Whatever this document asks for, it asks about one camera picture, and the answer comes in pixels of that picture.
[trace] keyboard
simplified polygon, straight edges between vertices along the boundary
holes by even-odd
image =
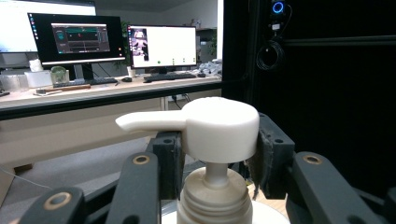
[[[197,76],[193,74],[157,75],[155,77],[145,77],[145,82],[175,80],[175,79],[195,78],[195,77]]]
[[[70,87],[70,86],[80,86],[80,85],[102,85],[109,83],[117,83],[118,81],[113,77],[97,77],[95,79],[77,79],[71,82],[56,83],[53,84],[53,88]]]

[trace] wooden desk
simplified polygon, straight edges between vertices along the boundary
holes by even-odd
[[[13,172],[14,167],[36,161],[151,135],[153,133],[125,133],[115,119],[136,111],[163,110],[164,100],[154,97],[155,92],[220,82],[218,77],[152,83],[143,83],[142,78],[135,78],[134,82],[121,82],[117,86],[92,86],[89,90],[65,91],[49,96],[34,96],[35,90],[12,92],[9,96],[0,97],[3,118],[0,120],[0,165]],[[219,95],[219,91],[204,92],[190,98],[211,95]],[[19,114],[18,117],[10,119],[14,112]],[[0,204],[12,179],[12,176],[0,172]]]

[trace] computer mouse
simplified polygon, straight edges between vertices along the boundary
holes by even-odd
[[[131,77],[123,77],[121,81],[123,81],[123,82],[132,82],[132,78]]]

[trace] monitor screen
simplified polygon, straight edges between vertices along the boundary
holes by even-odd
[[[196,65],[194,26],[128,25],[132,68]]]
[[[120,17],[28,14],[43,65],[125,60]]]
[[[0,0],[0,53],[37,52],[28,12],[96,15],[93,1]]]

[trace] computer monitor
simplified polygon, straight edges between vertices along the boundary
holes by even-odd
[[[195,66],[197,63],[194,26],[127,26],[131,68]]]
[[[1,0],[0,10],[0,53],[37,52],[28,12],[96,15],[93,1],[77,0]]]
[[[83,64],[93,79],[91,63],[125,60],[120,17],[28,13],[28,20],[44,66]]]

